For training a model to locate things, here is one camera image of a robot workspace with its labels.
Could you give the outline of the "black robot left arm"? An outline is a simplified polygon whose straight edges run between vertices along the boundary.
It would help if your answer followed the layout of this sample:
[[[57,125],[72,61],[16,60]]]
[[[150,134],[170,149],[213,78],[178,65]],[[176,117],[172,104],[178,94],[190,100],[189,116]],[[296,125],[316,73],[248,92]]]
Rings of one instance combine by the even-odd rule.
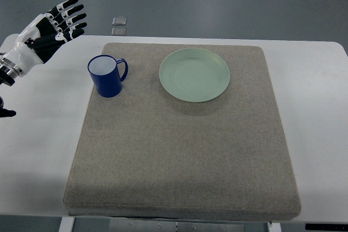
[[[48,62],[64,44],[84,34],[84,5],[67,0],[39,14],[15,39],[14,47],[1,53],[1,84],[13,86],[34,66]]]

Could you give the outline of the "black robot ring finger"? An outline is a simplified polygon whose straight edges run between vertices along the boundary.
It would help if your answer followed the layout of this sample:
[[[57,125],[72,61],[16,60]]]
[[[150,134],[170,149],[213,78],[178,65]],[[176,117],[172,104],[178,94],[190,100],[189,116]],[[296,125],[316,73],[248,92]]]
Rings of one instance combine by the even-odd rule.
[[[69,16],[69,17],[63,18],[63,21],[58,23],[58,27],[59,28],[71,28],[77,22],[81,21],[84,18],[86,18],[86,13],[82,13],[82,14],[72,16],[72,17]]]

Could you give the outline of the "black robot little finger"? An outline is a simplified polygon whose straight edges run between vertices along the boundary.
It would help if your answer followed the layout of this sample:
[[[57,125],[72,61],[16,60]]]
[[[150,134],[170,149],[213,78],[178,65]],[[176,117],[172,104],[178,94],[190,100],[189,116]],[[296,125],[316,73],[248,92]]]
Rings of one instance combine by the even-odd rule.
[[[70,22],[65,22],[61,24],[61,31],[64,32],[72,32],[76,29],[82,29],[85,28],[87,26],[86,22],[82,22],[79,24],[72,24]]]

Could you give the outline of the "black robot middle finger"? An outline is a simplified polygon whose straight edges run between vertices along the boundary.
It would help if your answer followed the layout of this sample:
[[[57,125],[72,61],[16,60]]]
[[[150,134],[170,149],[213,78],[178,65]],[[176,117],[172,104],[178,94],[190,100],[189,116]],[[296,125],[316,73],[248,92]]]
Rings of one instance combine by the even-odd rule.
[[[70,18],[73,14],[77,13],[78,11],[81,11],[83,8],[84,5],[80,4],[70,9],[59,10],[58,14],[54,16],[54,20],[57,22],[62,22],[63,20]]]

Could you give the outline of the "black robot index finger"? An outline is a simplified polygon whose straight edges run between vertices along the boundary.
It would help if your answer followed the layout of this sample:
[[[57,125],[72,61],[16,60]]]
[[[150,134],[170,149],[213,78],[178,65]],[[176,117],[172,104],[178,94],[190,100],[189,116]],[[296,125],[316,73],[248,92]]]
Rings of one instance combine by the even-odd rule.
[[[76,4],[78,0],[67,0],[60,4],[57,4],[52,9],[50,9],[47,13],[51,15],[58,15],[59,13],[62,13],[64,10],[66,10],[68,7]]]

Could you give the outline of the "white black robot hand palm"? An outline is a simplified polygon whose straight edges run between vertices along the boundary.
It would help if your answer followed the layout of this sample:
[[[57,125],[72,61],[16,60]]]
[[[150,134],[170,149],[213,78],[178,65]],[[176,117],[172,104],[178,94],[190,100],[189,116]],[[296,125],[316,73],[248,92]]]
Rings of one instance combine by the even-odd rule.
[[[52,58],[61,36],[58,23],[52,14],[38,15],[15,40],[14,47],[1,57],[1,77],[23,77],[34,66],[45,64]]]

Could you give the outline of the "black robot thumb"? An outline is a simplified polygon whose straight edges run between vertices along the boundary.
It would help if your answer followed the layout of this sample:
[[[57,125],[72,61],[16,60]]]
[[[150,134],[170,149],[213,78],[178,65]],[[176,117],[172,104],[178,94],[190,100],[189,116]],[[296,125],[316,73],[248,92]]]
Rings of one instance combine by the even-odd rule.
[[[76,29],[72,32],[61,32],[41,36],[35,40],[29,38],[26,41],[27,46],[61,46],[84,34],[84,29]]]

